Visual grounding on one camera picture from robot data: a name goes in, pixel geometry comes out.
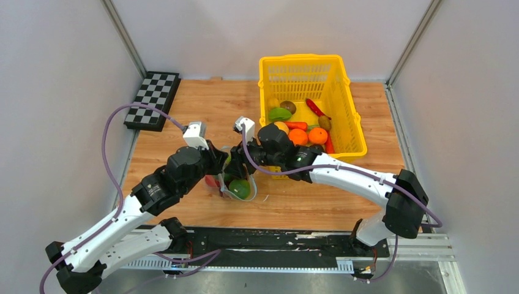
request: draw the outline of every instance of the wood surface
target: wood surface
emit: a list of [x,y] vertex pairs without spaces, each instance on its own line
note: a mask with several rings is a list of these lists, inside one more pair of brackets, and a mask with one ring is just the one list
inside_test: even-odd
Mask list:
[[[368,146],[367,155],[353,164],[398,173],[404,167],[403,159],[383,85],[351,83],[351,92]],[[232,130],[238,117],[252,118],[256,131],[260,128],[260,91],[255,81],[183,80],[170,115],[183,124],[204,121],[206,138],[217,148],[234,146],[241,139]],[[123,187],[125,195],[181,146],[185,146],[182,134],[169,122],[162,132],[140,132]],[[251,202],[223,199],[201,181],[180,203],[150,223],[176,216],[184,225],[351,230],[358,219],[380,209],[334,187],[272,179],[260,172],[254,177],[258,195]]]

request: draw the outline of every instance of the yellow plastic crate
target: yellow plastic crate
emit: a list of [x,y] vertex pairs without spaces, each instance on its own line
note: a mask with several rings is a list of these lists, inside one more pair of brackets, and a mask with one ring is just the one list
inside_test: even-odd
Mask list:
[[[318,117],[306,105],[310,98],[326,115],[332,118],[332,143],[335,154],[344,162],[352,162],[368,151],[360,115],[355,111],[349,89],[349,78],[339,55],[298,54],[263,57],[259,61],[259,96],[261,100],[261,127],[270,124],[268,114],[283,101],[292,101],[297,111],[289,121],[318,124]],[[269,167],[279,172],[278,167]],[[283,179],[287,176],[272,176]]]

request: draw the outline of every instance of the gray wall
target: gray wall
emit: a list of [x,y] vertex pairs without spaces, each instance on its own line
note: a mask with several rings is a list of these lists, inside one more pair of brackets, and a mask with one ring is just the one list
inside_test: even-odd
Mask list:
[[[0,40],[0,287],[37,293],[45,246],[76,237],[113,204],[102,130],[141,78],[100,1],[1,1]],[[115,119],[117,177],[132,137]],[[47,293],[62,293],[55,273]]]
[[517,292],[519,2],[444,1],[395,85],[467,291]]
[[185,78],[257,78],[263,56],[338,54],[385,79],[430,0],[114,0],[145,65]]

